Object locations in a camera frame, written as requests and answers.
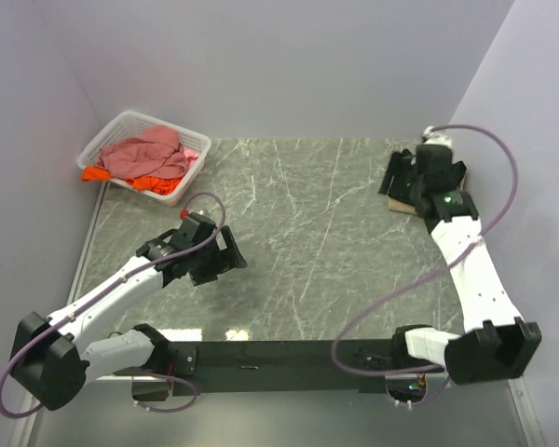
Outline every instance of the tabletop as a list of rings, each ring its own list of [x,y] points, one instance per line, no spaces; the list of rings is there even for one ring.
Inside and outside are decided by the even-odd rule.
[[[188,278],[131,307],[104,333],[139,323],[202,340],[331,339],[367,305],[444,265],[423,221],[389,211],[377,193],[389,154],[411,142],[222,139],[178,206],[108,186],[77,298],[110,277],[146,240],[180,223],[185,200],[218,195],[249,266],[194,287]],[[201,197],[192,210],[220,211]],[[387,303],[347,338],[389,338],[408,324],[462,333],[444,276]]]

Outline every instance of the marble table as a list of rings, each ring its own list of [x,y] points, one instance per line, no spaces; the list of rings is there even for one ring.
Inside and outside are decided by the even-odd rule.
[[[218,140],[185,197],[212,191],[249,263],[218,281],[188,278],[141,301],[104,335],[146,322],[203,340],[331,339],[383,295],[444,265],[422,220],[387,209],[377,193],[389,154],[411,142],[373,139]],[[112,275],[146,240],[177,226],[170,208],[105,191],[77,297]],[[214,220],[215,203],[194,210]],[[386,304],[348,336],[390,337],[427,323],[461,333],[450,277]]]

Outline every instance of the orange cloth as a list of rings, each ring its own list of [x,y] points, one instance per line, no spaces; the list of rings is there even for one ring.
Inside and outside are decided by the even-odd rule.
[[[104,168],[98,168],[96,166],[88,166],[83,169],[83,174],[81,174],[81,180],[83,182],[88,182],[90,180],[110,180],[112,174],[109,170]],[[180,179],[160,179],[158,177],[152,177],[151,175],[142,175],[136,179],[124,179],[126,183],[136,189],[137,191],[153,191],[156,194],[166,196],[174,191]]]

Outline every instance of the clothes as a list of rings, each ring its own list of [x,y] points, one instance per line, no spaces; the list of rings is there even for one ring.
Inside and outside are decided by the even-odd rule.
[[[110,180],[112,174],[109,170],[104,168],[97,168],[95,166],[88,166],[83,170],[81,180],[88,182],[90,180]],[[132,186],[137,191],[152,191],[156,194],[166,196],[176,189],[182,178],[179,179],[159,179],[150,175],[142,175],[136,179],[125,179],[124,181]]]
[[[166,126],[152,126],[140,137],[127,138],[104,146],[95,166],[110,171],[117,179],[136,179],[143,175],[160,179],[183,177],[198,154],[183,148],[178,133]]]

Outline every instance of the wall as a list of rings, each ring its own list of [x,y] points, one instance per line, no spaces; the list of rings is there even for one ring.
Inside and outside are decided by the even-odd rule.
[[[409,137],[446,122],[512,0],[35,0],[105,123]]]
[[[559,446],[559,0],[517,0],[452,122],[489,127],[515,152],[517,201],[488,237],[501,278],[543,343],[526,374],[551,446]],[[492,144],[457,136],[470,189],[492,217],[509,190],[509,168]]]
[[[19,320],[65,303],[97,191],[74,162],[98,130],[34,5],[0,0],[0,373]],[[22,396],[9,384],[8,408]]]

